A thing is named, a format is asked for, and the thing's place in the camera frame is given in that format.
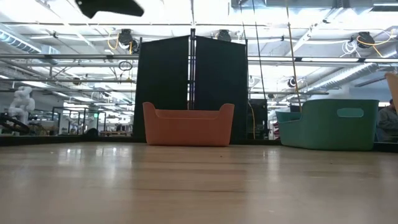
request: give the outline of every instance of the black partition screen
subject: black partition screen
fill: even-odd
[[[186,110],[188,86],[188,36],[145,42],[141,45],[133,138],[145,140],[142,103],[157,109]]]
[[[195,110],[235,105],[231,140],[246,139],[248,76],[246,46],[197,37]]]

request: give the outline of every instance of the black fabric panel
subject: black fabric panel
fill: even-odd
[[[188,36],[145,42],[138,62],[133,138],[145,139],[142,103],[161,110],[186,110]]]
[[[231,141],[246,139],[248,76],[246,46],[197,37],[195,110],[235,105]]]

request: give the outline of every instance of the ceiling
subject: ceiling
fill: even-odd
[[[189,35],[191,28],[196,28],[196,34],[214,38],[220,29],[228,29],[234,42],[248,42],[249,56],[290,56],[290,42],[288,18],[284,7],[259,7],[255,13],[251,8],[242,11],[230,7],[227,0],[139,0],[144,9],[142,17],[132,17],[110,12],[99,12],[94,18],[88,19],[78,9],[73,0],[2,0],[0,1],[0,24],[13,34],[26,40],[34,46],[48,45],[59,51],[60,54],[128,54],[128,50],[115,46],[115,38],[121,29],[131,29],[134,38],[143,38],[143,41],[158,40],[181,35]],[[356,38],[358,32],[369,32],[378,45],[378,49],[389,49],[396,45],[395,22],[398,12],[374,12],[372,7],[361,8],[319,8],[319,7],[292,7],[289,10],[292,41],[295,46],[295,57],[379,57],[371,47],[357,48],[357,52],[345,54],[346,42],[351,37]],[[0,53],[24,54],[13,46],[0,42]],[[20,65],[35,63],[35,60],[13,60]],[[60,60],[60,63],[75,63],[76,60]],[[88,61],[87,63],[102,63],[102,61]],[[115,74],[122,79],[136,79],[137,60],[133,60],[133,69],[128,72],[109,67],[72,67],[66,70],[63,67],[54,67],[53,73],[59,73],[57,78],[113,80]],[[0,71],[8,65],[1,64]],[[297,79],[301,80],[300,88],[327,77],[344,66],[328,66],[327,64],[298,65]],[[49,67],[32,67],[41,75],[18,74],[18,78],[49,78]],[[292,78],[294,70],[291,65],[263,65],[263,84],[265,91],[292,91],[287,86],[287,80]],[[15,78],[16,73],[2,72]],[[249,75],[260,78],[261,71],[258,64],[249,66]],[[363,77],[353,83],[372,79],[374,75]],[[75,93],[62,91],[68,89],[93,90],[135,90],[133,83],[47,83],[52,89],[59,88],[59,98],[69,98],[81,102],[74,96],[92,98],[98,103],[109,102],[109,96],[98,92]],[[10,88],[2,83],[3,90]],[[373,83],[367,87],[372,89],[386,89],[385,82]],[[253,90],[260,91],[262,83],[258,82]],[[118,93],[117,102],[131,103],[134,93]]]

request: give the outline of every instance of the orange plastic bin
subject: orange plastic bin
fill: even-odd
[[[227,146],[231,138],[234,105],[219,111],[157,110],[143,103],[147,143],[162,146]]]

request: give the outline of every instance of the wooden table surface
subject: wooden table surface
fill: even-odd
[[[0,148],[0,223],[398,223],[398,154],[280,146]]]

